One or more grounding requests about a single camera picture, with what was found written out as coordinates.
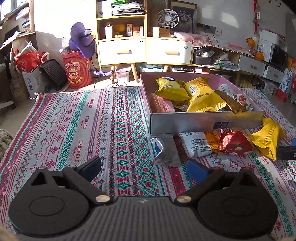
gray knitted fabric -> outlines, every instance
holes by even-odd
[[[5,151],[8,149],[13,137],[8,131],[0,129],[0,161],[2,160]]]

drawer handle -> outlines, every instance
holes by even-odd
[[[172,51],[172,50],[165,50],[165,53],[168,55],[180,55],[178,51]]]
[[[129,54],[131,53],[130,49],[121,49],[121,50],[116,50],[115,51],[116,54]]]

picture frame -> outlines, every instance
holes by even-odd
[[[197,4],[178,0],[169,0],[169,8],[179,16],[179,22],[172,30],[176,32],[193,33],[196,32]]]

white fan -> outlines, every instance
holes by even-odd
[[[179,16],[171,9],[164,9],[158,13],[157,21],[163,28],[174,28],[179,22]]]

lay's bucket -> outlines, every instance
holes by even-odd
[[[91,84],[90,58],[84,58],[80,51],[62,54],[69,86],[78,89]]]

